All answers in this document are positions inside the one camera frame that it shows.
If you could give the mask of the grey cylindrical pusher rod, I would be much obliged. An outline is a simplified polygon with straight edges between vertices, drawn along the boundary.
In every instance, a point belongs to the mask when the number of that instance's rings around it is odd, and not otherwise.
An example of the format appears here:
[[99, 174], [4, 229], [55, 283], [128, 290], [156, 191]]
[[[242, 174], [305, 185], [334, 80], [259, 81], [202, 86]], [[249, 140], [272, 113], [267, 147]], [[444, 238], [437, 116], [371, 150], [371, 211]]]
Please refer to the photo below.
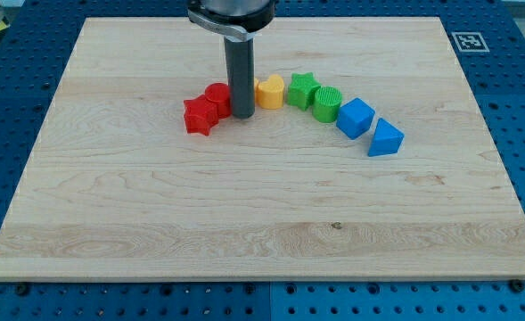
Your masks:
[[255, 112], [253, 40], [224, 40], [232, 115], [247, 119]]

